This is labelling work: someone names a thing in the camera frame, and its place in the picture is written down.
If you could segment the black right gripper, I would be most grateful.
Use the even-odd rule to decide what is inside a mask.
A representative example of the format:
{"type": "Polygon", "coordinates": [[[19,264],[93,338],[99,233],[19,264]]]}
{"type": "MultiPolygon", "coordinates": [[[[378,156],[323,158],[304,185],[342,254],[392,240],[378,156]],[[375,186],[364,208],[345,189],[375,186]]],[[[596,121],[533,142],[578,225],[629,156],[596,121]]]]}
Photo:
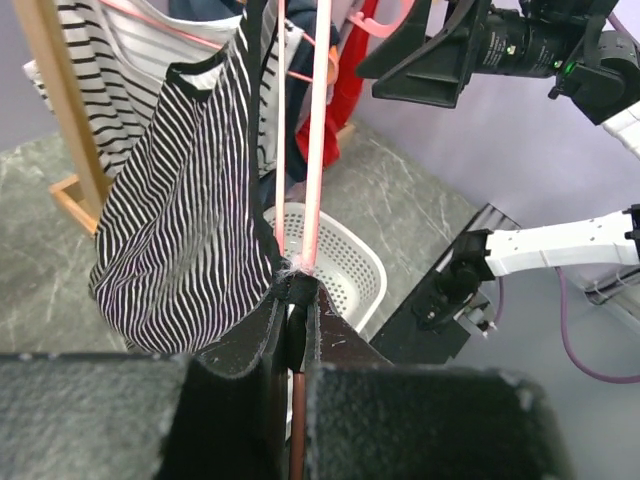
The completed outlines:
{"type": "Polygon", "coordinates": [[[598,42],[606,1],[521,1],[518,10],[490,1],[452,1],[436,35],[426,34],[429,1],[415,1],[400,25],[356,74],[378,99],[454,108],[475,71],[559,80],[600,74],[598,42]]]}

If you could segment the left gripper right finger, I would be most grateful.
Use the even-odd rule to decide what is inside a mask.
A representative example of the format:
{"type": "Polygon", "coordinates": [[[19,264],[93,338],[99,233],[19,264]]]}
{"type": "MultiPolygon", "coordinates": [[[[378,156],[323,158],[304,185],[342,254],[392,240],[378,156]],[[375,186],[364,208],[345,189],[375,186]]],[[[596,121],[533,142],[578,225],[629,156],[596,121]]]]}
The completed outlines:
{"type": "Polygon", "coordinates": [[[544,390],[523,375],[389,363],[326,290],[309,324],[306,469],[312,479],[569,479],[544,390]]]}

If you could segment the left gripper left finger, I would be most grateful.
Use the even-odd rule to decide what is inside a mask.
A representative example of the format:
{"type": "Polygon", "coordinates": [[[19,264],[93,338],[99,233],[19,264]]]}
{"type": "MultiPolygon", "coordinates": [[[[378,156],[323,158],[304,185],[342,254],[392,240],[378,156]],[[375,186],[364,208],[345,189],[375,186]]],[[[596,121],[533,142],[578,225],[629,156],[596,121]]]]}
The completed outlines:
{"type": "Polygon", "coordinates": [[[286,300],[286,288],[271,288],[190,360],[163,450],[163,478],[280,478],[286,300]]]}

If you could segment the pink wire hanger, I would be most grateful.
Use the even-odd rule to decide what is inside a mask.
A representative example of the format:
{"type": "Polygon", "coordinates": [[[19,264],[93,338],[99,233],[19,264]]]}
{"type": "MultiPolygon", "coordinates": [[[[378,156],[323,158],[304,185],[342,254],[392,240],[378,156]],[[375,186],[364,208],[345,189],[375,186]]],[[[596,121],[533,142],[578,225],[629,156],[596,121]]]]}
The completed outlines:
{"type": "MultiPolygon", "coordinates": [[[[312,77],[309,152],[303,243],[294,265],[287,268],[284,279],[287,284],[298,273],[314,273],[317,256],[318,227],[322,188],[323,153],[325,138],[326,94],[329,76],[329,50],[331,40],[331,3],[317,3],[315,49],[312,77]]],[[[278,3],[278,137],[275,192],[275,237],[280,249],[285,247],[285,68],[284,68],[284,17],[285,3],[278,3]]],[[[292,370],[292,420],[289,453],[289,477],[304,477],[305,455],[305,376],[300,371],[306,349],[305,306],[298,307],[292,301],[285,307],[285,339],[288,360],[292,370]]]]}
{"type": "Polygon", "coordinates": [[[160,14],[146,1],[107,1],[101,4],[116,12],[133,17],[149,26],[174,36],[183,37],[214,50],[222,48],[233,29],[238,26],[239,17],[224,19],[222,22],[178,21],[160,14]]]}

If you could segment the black striped tank top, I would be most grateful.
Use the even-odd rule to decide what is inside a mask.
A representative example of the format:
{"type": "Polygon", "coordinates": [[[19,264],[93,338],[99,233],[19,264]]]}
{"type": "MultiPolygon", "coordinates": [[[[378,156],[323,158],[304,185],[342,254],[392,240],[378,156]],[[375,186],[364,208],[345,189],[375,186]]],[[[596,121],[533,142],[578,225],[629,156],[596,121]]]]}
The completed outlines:
{"type": "Polygon", "coordinates": [[[260,83],[277,5],[251,1],[230,40],[173,63],[98,223],[89,288],[128,347],[197,351],[242,321],[280,256],[258,196],[260,83]]]}

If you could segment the white striped tank top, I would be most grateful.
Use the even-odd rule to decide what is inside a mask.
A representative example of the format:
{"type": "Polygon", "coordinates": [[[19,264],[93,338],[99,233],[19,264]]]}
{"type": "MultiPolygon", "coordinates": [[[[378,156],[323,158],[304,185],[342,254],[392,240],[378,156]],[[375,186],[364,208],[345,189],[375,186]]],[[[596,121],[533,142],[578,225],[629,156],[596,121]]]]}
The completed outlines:
{"type": "MultiPolygon", "coordinates": [[[[104,173],[113,178],[151,120],[167,68],[217,50],[120,14],[100,1],[54,1],[104,173]]],[[[262,37],[259,173],[275,168],[278,40],[262,37]]]]}

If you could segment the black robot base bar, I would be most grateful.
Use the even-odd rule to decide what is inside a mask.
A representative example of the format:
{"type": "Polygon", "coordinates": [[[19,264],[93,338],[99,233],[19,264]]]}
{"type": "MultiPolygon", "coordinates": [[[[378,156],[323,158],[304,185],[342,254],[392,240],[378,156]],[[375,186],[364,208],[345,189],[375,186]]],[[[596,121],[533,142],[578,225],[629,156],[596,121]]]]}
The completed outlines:
{"type": "Polygon", "coordinates": [[[499,313],[504,305],[502,278],[488,267],[491,231],[518,227],[488,204],[476,213],[407,294],[370,345],[395,364],[440,365],[457,356],[473,333],[486,333],[496,318],[479,295],[485,283],[497,282],[499,313]]]}

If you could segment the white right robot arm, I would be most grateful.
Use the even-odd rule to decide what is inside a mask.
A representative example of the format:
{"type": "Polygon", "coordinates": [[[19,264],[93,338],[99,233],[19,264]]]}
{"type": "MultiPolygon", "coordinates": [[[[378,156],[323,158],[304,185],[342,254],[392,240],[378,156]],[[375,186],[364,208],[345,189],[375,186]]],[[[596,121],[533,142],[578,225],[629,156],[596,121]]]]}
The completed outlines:
{"type": "Polygon", "coordinates": [[[549,80],[476,75],[456,109],[375,99],[357,114],[469,203],[523,227],[583,220],[639,200],[639,160],[549,80]]]}

